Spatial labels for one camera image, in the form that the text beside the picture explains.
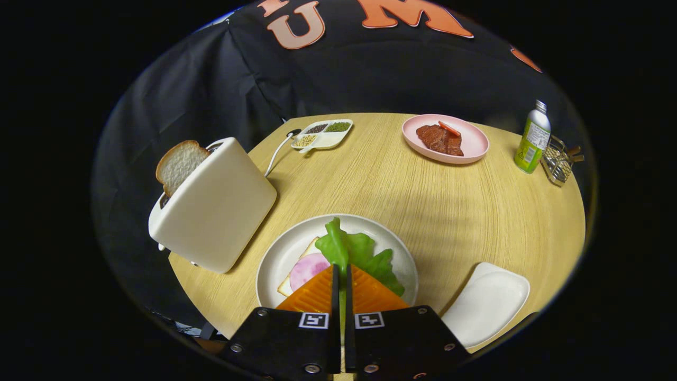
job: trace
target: black cloth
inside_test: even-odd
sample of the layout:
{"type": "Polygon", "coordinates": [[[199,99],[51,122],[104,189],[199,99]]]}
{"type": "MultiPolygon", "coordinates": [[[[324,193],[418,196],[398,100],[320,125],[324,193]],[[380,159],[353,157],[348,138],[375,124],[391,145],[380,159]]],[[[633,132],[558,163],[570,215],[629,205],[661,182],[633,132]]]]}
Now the black cloth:
{"type": "MultiPolygon", "coordinates": [[[[292,11],[306,2],[290,0],[267,18],[254,3],[186,37],[139,76],[102,132],[91,183],[97,237],[123,284],[164,316],[204,323],[168,253],[148,234],[162,193],[155,167],[182,140],[206,146],[233,136],[249,151],[281,118],[348,112],[438,113],[521,134],[538,99],[548,106],[552,133],[590,154],[565,94],[471,20],[452,12],[472,39],[430,29],[425,14],[416,27],[398,19],[395,27],[369,29],[357,1],[322,0],[322,38],[286,49],[266,26],[289,15],[291,30],[303,35],[308,26],[292,11]]],[[[579,164],[574,173],[587,207],[593,169],[579,164]]]]}

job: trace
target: wire basket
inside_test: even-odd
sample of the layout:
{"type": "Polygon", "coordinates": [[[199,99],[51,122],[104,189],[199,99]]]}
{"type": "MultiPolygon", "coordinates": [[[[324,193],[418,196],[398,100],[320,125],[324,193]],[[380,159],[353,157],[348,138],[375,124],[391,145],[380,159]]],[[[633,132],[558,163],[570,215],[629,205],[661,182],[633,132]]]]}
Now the wire basket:
{"type": "Polygon", "coordinates": [[[548,146],[541,156],[541,164],[551,183],[562,186],[571,174],[573,160],[567,155],[567,146],[562,140],[550,135],[548,146]]]}

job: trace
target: pink plate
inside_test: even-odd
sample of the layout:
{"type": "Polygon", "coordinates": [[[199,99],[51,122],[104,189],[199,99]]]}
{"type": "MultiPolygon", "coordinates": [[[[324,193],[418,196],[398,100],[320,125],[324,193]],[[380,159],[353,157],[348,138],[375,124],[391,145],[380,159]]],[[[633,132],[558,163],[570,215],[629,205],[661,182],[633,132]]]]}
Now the pink plate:
{"type": "Polygon", "coordinates": [[[451,164],[467,164],[478,161],[489,151],[489,139],[477,127],[470,123],[447,115],[423,114],[416,115],[402,123],[402,133],[416,152],[431,159],[451,164]],[[464,156],[447,155],[428,149],[423,141],[416,135],[416,130],[424,125],[439,124],[439,121],[447,123],[451,128],[461,133],[461,150],[464,156]]]}

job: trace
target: lettuce leaf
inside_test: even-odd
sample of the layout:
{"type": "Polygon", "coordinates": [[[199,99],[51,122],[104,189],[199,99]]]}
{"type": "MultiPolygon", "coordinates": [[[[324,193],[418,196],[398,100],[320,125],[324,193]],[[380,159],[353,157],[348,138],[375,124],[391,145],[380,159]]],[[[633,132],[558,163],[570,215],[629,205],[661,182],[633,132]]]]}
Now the lettuce leaf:
{"type": "Polygon", "coordinates": [[[341,230],[341,220],[338,217],[334,217],[325,228],[327,235],[320,237],[315,242],[315,247],[329,263],[338,265],[341,279],[345,279],[347,265],[350,263],[376,278],[397,296],[404,294],[404,286],[393,274],[392,249],[374,255],[376,242],[364,233],[348,234],[341,230]]]}

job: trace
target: silver bottle cap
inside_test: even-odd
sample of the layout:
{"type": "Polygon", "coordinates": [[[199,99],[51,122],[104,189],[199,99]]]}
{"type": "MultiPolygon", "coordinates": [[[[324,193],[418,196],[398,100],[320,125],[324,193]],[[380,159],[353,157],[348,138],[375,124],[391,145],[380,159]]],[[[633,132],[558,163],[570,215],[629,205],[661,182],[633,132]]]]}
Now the silver bottle cap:
{"type": "Polygon", "coordinates": [[[546,113],[548,108],[546,107],[546,104],[539,101],[538,99],[536,100],[536,110],[539,110],[541,113],[546,113]]]}

